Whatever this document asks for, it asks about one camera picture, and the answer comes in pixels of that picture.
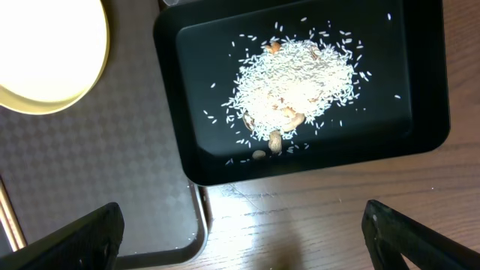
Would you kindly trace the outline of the yellow round plate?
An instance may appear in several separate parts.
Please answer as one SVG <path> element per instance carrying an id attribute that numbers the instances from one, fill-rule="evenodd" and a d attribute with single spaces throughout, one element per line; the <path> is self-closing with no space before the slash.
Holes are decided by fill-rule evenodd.
<path id="1" fill-rule="evenodd" d="M 109 51 L 100 0 L 1 0 L 1 106 L 29 115 L 71 107 L 98 82 Z"/>

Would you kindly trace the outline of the dark brown serving tray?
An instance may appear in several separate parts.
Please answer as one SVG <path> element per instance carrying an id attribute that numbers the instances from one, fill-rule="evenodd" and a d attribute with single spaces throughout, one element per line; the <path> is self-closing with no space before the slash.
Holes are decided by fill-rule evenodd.
<path id="1" fill-rule="evenodd" d="M 185 263 L 206 246 L 197 187 L 185 175 L 153 41 L 156 0 L 105 1 L 111 45 L 95 87 L 51 115 L 1 111 L 1 178 L 32 244 L 115 202 L 119 269 Z"/>

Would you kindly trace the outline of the black waste tray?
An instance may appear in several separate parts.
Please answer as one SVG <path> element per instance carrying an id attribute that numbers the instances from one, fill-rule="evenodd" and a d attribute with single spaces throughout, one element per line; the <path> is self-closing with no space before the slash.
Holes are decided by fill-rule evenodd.
<path id="1" fill-rule="evenodd" d="M 291 153 L 254 161 L 266 145 L 220 115 L 246 54 L 272 36 L 350 39 L 358 100 L 288 139 Z M 441 1 L 194 1 L 163 10 L 154 43 L 187 177 L 198 185 L 279 176 L 429 152 L 449 135 Z"/>

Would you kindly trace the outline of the wooden chopstick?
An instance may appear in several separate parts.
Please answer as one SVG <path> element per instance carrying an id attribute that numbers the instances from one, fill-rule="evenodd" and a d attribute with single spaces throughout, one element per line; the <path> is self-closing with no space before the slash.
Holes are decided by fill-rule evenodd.
<path id="1" fill-rule="evenodd" d="M 23 249 L 27 245 L 3 181 L 1 181 L 1 225 L 13 252 Z"/>

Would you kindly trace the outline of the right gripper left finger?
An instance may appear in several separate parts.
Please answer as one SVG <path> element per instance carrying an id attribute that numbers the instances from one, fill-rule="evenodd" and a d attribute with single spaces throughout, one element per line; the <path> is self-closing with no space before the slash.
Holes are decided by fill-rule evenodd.
<path id="1" fill-rule="evenodd" d="M 67 226 L 1 258 L 1 270 L 112 270 L 125 222 L 110 202 Z"/>

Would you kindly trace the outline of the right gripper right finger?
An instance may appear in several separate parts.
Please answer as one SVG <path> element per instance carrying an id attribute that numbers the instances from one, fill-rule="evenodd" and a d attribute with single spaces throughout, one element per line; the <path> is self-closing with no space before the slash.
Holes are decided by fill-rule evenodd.
<path id="1" fill-rule="evenodd" d="M 361 222 L 373 267 L 408 269 L 478 269 L 479 253 L 371 199 Z"/>

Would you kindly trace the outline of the leftover rice food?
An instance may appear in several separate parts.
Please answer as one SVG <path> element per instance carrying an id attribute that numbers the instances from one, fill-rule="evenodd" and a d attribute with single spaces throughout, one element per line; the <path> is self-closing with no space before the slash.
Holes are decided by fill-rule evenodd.
<path id="1" fill-rule="evenodd" d="M 401 30 L 389 18 L 341 17 L 319 24 L 276 22 L 232 30 L 215 23 L 199 47 L 202 79 L 197 141 L 234 158 L 257 146 L 300 144 L 409 130 Z"/>

